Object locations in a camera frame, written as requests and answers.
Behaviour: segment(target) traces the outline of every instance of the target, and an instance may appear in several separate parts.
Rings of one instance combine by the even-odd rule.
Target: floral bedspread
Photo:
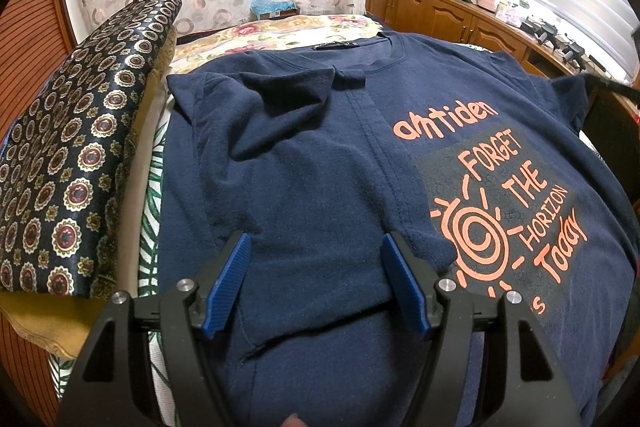
[[[364,15],[295,15],[280,21],[252,22],[177,46],[171,66],[175,73],[188,73],[220,55],[368,39],[381,29]]]

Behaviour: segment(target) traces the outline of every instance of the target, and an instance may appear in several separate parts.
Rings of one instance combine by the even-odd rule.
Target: navy blue t-shirt
[[[161,289],[233,230],[252,236],[238,306],[209,346],[238,422],[399,425],[428,344],[402,327],[380,263],[383,233],[398,230],[467,290],[523,294],[588,425],[640,234],[577,138],[583,79],[549,82],[507,54],[412,34],[357,43],[169,77]],[[461,425],[480,352],[481,338]]]

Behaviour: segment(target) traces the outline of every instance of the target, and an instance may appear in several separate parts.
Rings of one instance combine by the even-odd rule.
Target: black patterned cushion
[[[130,128],[180,6],[135,0],[116,13],[12,125],[0,152],[0,290],[111,293]]]

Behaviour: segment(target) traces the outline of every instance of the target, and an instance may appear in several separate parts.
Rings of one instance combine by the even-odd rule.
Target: black clamp
[[[149,331],[159,330],[180,425],[234,427],[196,339],[224,328],[250,257],[249,236],[234,232],[195,280],[145,298],[115,293],[82,348],[56,425],[163,427],[148,349]],[[559,361],[519,293],[469,294],[439,278],[397,232],[385,235],[382,262],[407,323],[433,336],[402,427],[454,427],[473,331],[485,332],[474,427],[580,425]]]

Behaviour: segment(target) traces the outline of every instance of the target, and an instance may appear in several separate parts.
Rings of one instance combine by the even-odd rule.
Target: printed sun graphic
[[[456,246],[458,251],[456,263],[460,268],[456,272],[456,277],[463,288],[467,286],[466,277],[471,277],[485,282],[496,281],[500,288],[508,291],[511,285],[500,277],[509,263],[507,236],[514,231],[505,231],[501,226],[502,215],[499,206],[489,209],[484,187],[478,190],[482,208],[468,203],[469,179],[469,174],[465,174],[462,179],[462,199],[455,198],[449,202],[434,198],[434,203],[441,206],[443,210],[432,210],[431,217],[442,216],[442,233]],[[474,241],[482,237],[483,233],[480,243]],[[469,266],[469,260],[474,262],[473,267]],[[511,265],[512,269],[517,269],[523,261],[524,257],[518,257]],[[495,297],[495,288],[492,284],[487,287],[487,293]]]

